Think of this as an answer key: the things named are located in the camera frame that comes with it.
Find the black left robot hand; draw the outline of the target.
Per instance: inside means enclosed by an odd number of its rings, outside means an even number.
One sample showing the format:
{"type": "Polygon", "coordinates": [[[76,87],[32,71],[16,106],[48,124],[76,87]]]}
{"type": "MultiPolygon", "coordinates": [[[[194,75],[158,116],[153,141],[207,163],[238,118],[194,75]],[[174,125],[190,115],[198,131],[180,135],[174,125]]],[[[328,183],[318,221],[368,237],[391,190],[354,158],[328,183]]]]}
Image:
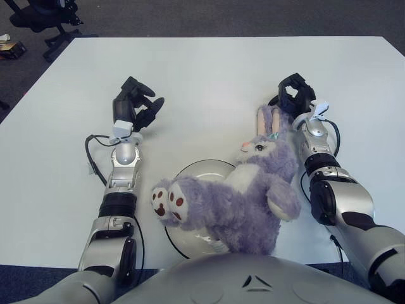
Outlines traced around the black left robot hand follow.
{"type": "Polygon", "coordinates": [[[155,92],[132,76],[121,86],[121,91],[113,100],[113,121],[121,120],[132,123],[133,132],[148,127],[164,105],[165,99],[155,97],[155,92]]]}

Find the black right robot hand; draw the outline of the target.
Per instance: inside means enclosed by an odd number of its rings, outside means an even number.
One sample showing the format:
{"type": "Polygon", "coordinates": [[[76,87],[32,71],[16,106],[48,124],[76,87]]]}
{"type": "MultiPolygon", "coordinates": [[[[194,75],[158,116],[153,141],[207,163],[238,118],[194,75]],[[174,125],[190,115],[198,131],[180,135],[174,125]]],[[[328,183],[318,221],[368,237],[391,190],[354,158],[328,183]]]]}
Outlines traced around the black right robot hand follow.
{"type": "Polygon", "coordinates": [[[310,103],[316,99],[313,88],[298,73],[294,73],[283,79],[278,85],[278,95],[272,98],[268,105],[277,105],[281,110],[288,113],[292,118],[300,114],[310,112],[310,103]],[[297,91],[293,96],[287,92],[287,87],[297,91]]]}

